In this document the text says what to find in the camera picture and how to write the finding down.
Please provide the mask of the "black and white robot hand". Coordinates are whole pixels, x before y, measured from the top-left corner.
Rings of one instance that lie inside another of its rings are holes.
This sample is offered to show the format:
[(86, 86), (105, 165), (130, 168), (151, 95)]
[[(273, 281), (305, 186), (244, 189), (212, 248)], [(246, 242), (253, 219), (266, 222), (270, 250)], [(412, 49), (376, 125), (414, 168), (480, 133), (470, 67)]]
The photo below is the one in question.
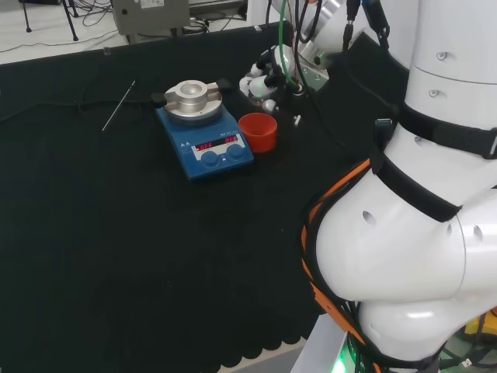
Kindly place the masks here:
[(262, 52), (250, 71), (239, 81), (239, 90), (249, 101), (263, 112), (272, 113), (276, 101), (287, 87), (287, 73), (294, 78), (295, 62), (293, 49), (288, 45), (272, 46)]

